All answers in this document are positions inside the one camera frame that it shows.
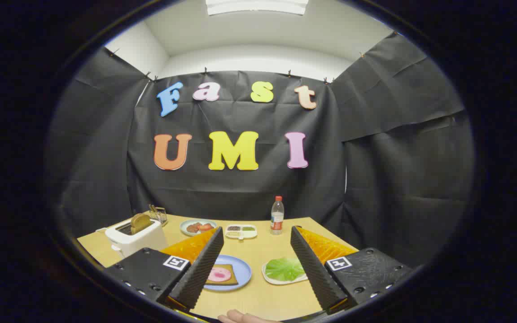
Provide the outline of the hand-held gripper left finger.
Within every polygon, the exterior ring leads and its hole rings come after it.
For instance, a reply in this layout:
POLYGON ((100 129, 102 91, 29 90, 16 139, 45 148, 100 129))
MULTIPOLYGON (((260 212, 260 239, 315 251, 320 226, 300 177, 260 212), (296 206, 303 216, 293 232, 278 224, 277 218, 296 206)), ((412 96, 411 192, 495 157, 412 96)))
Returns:
POLYGON ((111 280, 152 302, 192 310, 224 245, 222 227, 157 251, 142 248, 105 268, 111 280))

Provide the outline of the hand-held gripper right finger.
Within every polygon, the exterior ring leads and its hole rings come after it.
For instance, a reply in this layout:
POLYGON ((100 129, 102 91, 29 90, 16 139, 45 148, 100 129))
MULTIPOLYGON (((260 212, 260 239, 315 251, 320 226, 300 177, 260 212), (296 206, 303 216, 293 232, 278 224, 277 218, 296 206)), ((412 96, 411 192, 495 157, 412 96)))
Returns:
POLYGON ((290 244, 328 314, 381 296, 413 271, 376 248, 356 251, 301 226, 292 228, 290 244))

